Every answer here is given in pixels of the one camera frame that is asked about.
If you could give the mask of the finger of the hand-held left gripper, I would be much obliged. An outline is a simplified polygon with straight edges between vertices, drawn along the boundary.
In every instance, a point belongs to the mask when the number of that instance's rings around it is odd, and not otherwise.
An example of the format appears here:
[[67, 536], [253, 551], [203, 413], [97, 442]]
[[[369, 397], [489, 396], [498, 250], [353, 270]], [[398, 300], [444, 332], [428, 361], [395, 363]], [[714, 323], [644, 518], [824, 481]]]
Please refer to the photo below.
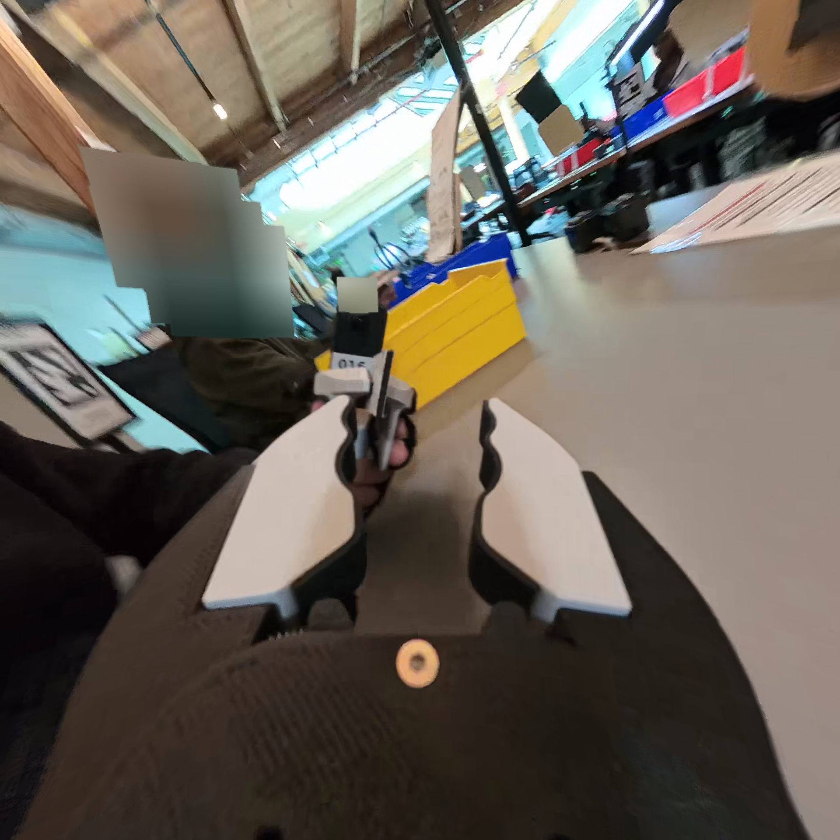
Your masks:
[[397, 427], [404, 415], [416, 410], [417, 394], [407, 383], [392, 374], [394, 353], [384, 350], [377, 355], [377, 462], [389, 468]]
[[315, 396], [348, 396], [356, 426], [357, 459], [385, 461], [385, 375], [379, 367], [344, 367], [316, 374]]

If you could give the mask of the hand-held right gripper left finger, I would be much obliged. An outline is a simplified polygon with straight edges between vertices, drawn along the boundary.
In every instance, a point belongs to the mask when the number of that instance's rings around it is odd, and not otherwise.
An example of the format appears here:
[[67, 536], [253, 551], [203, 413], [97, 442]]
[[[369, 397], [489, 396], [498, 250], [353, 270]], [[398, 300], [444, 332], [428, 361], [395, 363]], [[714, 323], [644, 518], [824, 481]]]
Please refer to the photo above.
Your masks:
[[351, 487], [355, 414], [352, 400], [338, 396], [258, 456], [206, 583], [206, 610], [267, 606], [288, 623], [332, 598], [355, 617], [366, 572]]

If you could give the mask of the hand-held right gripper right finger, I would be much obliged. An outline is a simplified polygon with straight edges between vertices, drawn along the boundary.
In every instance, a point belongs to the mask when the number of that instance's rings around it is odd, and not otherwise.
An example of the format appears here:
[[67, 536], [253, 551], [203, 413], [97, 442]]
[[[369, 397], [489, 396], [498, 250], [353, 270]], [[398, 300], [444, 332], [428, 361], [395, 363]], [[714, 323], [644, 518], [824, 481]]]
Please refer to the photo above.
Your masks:
[[630, 594], [577, 460], [501, 399], [484, 401], [472, 589], [546, 624], [560, 611], [624, 620]]

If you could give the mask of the yellow plastic bin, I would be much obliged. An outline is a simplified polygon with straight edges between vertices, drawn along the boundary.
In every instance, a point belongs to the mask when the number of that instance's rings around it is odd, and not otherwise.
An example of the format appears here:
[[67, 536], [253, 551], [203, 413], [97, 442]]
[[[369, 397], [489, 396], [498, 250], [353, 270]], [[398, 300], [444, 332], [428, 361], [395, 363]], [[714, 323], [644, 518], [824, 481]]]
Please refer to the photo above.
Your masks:
[[387, 313], [384, 347], [416, 410], [527, 336], [504, 260], [457, 269]]

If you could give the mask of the person's left forearm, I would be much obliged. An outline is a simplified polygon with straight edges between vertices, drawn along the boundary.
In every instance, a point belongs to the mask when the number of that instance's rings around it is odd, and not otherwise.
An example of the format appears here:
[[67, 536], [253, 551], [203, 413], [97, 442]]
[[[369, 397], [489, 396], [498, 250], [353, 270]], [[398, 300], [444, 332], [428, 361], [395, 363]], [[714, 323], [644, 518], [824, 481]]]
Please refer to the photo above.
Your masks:
[[256, 457], [246, 448], [219, 455], [67, 448], [2, 423], [2, 507], [11, 512], [15, 502], [32, 501], [106, 555], [126, 555], [145, 566]]

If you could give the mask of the person's left hand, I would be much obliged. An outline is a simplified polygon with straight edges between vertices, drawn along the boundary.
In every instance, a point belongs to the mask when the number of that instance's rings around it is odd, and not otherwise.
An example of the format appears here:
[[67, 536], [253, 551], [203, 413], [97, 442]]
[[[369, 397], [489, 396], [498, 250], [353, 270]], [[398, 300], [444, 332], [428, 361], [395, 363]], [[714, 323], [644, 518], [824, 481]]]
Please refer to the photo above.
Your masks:
[[393, 478], [393, 469], [381, 469], [372, 458], [358, 458], [351, 482], [354, 501], [360, 514], [367, 519], [382, 503]]

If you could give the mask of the blue plastic bin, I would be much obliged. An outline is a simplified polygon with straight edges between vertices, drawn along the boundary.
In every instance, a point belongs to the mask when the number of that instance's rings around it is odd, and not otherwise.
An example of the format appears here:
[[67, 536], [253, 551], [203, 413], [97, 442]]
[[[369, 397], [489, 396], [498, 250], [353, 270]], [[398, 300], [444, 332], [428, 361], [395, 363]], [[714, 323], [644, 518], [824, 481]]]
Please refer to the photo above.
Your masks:
[[420, 266], [406, 269], [394, 280], [395, 298], [387, 308], [395, 308], [430, 284], [443, 283], [451, 271], [482, 266], [501, 259], [506, 262], [510, 277], [517, 279], [518, 269], [506, 233], [493, 234], [486, 239], [475, 241], [440, 264], [423, 262]]

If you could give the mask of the cardboard sheet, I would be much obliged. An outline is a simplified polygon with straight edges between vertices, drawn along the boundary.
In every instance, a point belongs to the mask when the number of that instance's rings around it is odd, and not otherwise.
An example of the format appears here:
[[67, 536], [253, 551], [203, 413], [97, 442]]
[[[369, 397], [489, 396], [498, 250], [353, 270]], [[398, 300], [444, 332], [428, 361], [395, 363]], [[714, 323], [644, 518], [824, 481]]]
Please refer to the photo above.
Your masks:
[[462, 108], [461, 90], [457, 87], [432, 130], [426, 194], [429, 221], [426, 260], [434, 265], [445, 262], [461, 249], [461, 194], [455, 156]]

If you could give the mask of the black office chair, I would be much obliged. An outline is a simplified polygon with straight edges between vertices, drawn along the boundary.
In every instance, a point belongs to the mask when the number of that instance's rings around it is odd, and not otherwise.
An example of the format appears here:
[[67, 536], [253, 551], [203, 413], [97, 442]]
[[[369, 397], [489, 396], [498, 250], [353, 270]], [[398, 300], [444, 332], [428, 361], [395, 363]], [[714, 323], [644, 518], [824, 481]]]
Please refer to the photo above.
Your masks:
[[98, 364], [96, 370], [209, 453], [217, 455], [235, 446], [230, 433], [193, 387], [172, 345], [119, 362]]

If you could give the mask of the black device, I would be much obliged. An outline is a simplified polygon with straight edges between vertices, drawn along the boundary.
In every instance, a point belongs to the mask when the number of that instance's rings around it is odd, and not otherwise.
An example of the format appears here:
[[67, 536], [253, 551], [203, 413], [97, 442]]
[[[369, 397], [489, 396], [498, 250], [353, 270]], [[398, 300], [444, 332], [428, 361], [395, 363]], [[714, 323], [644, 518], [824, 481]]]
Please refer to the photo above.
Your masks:
[[648, 197], [644, 193], [625, 193], [604, 204], [599, 211], [604, 236], [623, 244], [633, 242], [648, 231]]
[[589, 253], [598, 247], [602, 240], [610, 239], [599, 209], [581, 211], [573, 215], [567, 221], [563, 231], [570, 248], [576, 255]]

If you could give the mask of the framed tag poster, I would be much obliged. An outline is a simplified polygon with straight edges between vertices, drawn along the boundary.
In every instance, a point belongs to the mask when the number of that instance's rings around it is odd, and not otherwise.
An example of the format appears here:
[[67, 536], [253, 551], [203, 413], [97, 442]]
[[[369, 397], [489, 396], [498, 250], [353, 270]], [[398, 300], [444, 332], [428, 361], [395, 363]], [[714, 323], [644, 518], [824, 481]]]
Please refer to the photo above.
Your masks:
[[2, 318], [2, 375], [81, 446], [138, 421], [125, 401], [47, 323]]

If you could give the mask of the red storage bin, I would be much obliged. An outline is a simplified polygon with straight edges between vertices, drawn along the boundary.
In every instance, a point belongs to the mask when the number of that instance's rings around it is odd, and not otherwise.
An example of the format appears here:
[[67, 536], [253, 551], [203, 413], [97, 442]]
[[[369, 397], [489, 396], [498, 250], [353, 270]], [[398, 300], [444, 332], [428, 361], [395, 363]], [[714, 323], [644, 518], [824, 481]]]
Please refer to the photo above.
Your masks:
[[594, 137], [580, 145], [575, 145], [563, 152], [554, 163], [554, 171], [558, 177], [581, 175], [583, 170], [602, 161], [609, 162], [616, 155], [624, 154], [624, 145], [613, 137], [605, 140]]
[[741, 46], [708, 63], [700, 73], [688, 79], [664, 97], [666, 115], [681, 118], [708, 101], [734, 92], [749, 84], [746, 49]]

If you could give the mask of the blue storage bin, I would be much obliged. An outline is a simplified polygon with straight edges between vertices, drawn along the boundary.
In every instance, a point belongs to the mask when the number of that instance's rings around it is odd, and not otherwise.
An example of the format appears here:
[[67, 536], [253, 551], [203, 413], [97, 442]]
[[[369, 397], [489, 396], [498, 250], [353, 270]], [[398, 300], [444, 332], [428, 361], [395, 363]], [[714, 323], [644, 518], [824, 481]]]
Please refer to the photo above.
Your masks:
[[668, 119], [665, 108], [665, 99], [657, 98], [637, 110], [633, 115], [623, 119], [623, 128], [626, 139], [635, 140], [636, 137], [644, 134]]

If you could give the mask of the printed paper sheet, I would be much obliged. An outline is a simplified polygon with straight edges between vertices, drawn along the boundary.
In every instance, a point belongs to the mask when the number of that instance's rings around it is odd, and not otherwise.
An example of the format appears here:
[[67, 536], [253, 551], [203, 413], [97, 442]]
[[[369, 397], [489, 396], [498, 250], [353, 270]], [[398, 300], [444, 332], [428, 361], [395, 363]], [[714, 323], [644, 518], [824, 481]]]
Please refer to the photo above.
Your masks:
[[730, 183], [634, 253], [665, 254], [838, 225], [839, 152], [834, 150]]

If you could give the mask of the black metal post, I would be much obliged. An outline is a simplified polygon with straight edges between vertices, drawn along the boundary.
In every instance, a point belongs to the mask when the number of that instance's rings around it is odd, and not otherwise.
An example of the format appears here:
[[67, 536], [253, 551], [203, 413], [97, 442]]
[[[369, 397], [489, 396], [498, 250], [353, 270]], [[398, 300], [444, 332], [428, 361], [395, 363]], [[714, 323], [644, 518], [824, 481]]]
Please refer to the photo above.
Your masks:
[[516, 229], [521, 240], [521, 246], [530, 246], [532, 244], [532, 238], [529, 234], [528, 226], [525, 224], [520, 213], [518, 201], [511, 189], [501, 154], [492, 136], [492, 131], [490, 130], [485, 113], [480, 106], [475, 85], [469, 75], [458, 38], [448, 21], [446, 10], [440, 1], [425, 1], [425, 6], [448, 63], [455, 74], [463, 102], [467, 106], [476, 127], [479, 140], [486, 154], [490, 173], [500, 191], [502, 201], [506, 208], [506, 218]]

